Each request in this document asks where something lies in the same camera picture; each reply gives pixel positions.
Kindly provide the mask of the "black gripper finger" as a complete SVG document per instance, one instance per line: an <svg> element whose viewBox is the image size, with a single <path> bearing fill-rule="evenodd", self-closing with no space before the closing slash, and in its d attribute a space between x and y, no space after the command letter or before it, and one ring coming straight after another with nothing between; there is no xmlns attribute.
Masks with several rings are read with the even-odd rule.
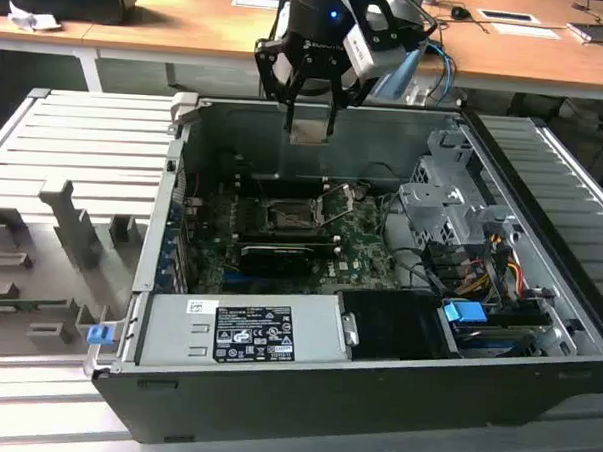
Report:
<svg viewBox="0 0 603 452"><path fill-rule="evenodd" d="M302 87L302 54L300 40L295 37L283 37L280 40L259 39L255 43L254 57L265 96L279 104L287 106L284 129L292 131L295 103ZM289 76L279 79L274 73L274 65L280 57L287 59L290 65Z"/></svg>
<svg viewBox="0 0 603 452"><path fill-rule="evenodd" d="M337 113L349 107L358 107L365 102L369 92L374 87L374 79L362 80L356 77L353 83L345 88L342 78L345 76L344 66L332 64L328 68L330 81L331 102L327 122L327 136L332 136L335 130Z"/></svg>

